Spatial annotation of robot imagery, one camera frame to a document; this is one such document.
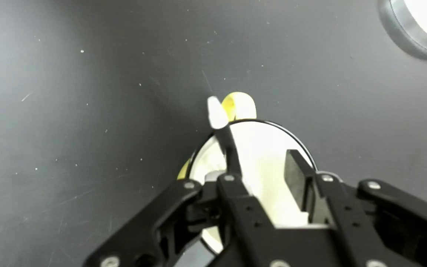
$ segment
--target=gray surface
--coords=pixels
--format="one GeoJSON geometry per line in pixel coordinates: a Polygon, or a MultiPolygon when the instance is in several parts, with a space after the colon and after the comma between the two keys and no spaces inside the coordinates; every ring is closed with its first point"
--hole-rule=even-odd
{"type": "Polygon", "coordinates": [[[320,169],[427,200],[427,61],[373,1],[0,0],[0,267],[79,266],[165,188],[209,132],[202,70],[320,169]]]}

